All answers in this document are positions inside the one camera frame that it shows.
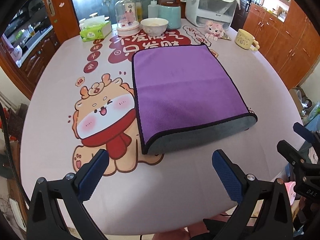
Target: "glass jar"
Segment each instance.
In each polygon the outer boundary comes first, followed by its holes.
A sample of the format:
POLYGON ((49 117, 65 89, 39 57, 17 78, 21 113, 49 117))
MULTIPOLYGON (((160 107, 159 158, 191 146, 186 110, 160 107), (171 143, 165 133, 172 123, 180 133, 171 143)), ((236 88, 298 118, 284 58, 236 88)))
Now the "glass jar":
POLYGON ((120 0, 115 4, 117 30, 120 37, 135 35, 140 31, 134 0, 120 0))

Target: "microfiber towel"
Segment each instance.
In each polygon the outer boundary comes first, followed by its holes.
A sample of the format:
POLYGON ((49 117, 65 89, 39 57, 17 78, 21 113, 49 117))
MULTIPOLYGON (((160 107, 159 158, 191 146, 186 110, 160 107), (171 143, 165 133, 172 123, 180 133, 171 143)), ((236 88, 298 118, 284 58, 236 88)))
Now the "microfiber towel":
POLYGON ((143 154, 207 144, 258 120, 205 44, 138 51, 132 75, 143 154))

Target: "wooden cabinet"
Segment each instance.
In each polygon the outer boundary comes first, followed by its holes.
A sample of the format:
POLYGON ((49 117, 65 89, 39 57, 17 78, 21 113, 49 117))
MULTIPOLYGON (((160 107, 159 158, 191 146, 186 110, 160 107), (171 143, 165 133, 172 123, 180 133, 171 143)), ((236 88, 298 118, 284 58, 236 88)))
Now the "wooden cabinet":
POLYGON ((20 71, 25 75, 33 89, 59 46, 57 36, 52 30, 36 45, 22 63, 20 71))
POLYGON ((254 3, 252 3, 250 5, 249 11, 254 13, 255 15, 261 17, 262 19, 264 18, 265 14, 267 12, 265 9, 261 8, 259 5, 256 5, 254 3))
POLYGON ((307 25, 307 21, 308 17, 303 10, 292 0, 287 17, 280 30, 292 43, 297 44, 307 25))
POLYGON ((273 27, 271 23, 269 23, 266 20, 262 21, 260 29, 258 30, 258 33, 255 36, 255 38, 256 41, 259 42, 259 51, 263 56, 266 56, 277 34, 278 30, 275 27, 273 27))
POLYGON ((303 50, 295 48, 278 73, 287 89, 297 86, 311 68, 304 54, 303 50))
POLYGON ((314 64, 319 56, 320 36, 309 20, 297 48, 304 52, 304 55, 310 64, 314 64))
POLYGON ((248 14, 247 20, 243 26, 243 29, 249 33, 251 33, 254 37, 257 35, 257 32, 262 23, 262 18, 258 15, 250 12, 248 14))
POLYGON ((279 70, 283 67, 284 63, 294 50, 294 46, 295 44, 292 43, 290 39, 288 39, 281 32, 278 33, 269 51, 265 55, 265 58, 276 72, 279 72, 279 70))

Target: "white bowl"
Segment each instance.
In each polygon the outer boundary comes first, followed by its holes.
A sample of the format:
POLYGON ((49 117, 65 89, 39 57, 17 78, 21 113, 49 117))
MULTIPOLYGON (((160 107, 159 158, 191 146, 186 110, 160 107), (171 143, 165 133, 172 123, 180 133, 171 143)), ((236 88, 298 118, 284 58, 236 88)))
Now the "white bowl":
POLYGON ((140 22, 144 32, 149 36, 160 36, 167 29, 168 23, 162 18, 147 18, 140 22))

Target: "figurine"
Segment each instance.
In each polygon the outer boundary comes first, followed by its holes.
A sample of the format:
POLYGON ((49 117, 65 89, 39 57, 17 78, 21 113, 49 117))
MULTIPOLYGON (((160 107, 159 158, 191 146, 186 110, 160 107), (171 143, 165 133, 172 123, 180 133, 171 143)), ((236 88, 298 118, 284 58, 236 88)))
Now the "figurine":
POLYGON ((215 41, 222 38, 224 35, 224 29, 222 28, 222 24, 215 23, 212 21, 206 22, 206 29, 208 33, 206 33, 206 38, 213 38, 215 41))

